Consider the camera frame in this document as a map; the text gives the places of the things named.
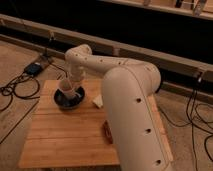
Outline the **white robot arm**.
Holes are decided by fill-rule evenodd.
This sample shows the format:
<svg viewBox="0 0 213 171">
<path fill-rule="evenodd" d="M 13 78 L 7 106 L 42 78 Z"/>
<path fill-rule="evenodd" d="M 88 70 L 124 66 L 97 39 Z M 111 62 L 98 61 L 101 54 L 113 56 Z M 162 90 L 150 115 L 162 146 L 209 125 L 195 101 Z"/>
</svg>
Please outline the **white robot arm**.
<svg viewBox="0 0 213 171">
<path fill-rule="evenodd" d="M 65 53 L 70 79 L 83 79 L 83 69 L 104 75 L 103 106 L 122 171 L 174 171 L 148 97 L 161 82 L 158 68 L 132 58 L 94 55 L 89 45 Z"/>
</svg>

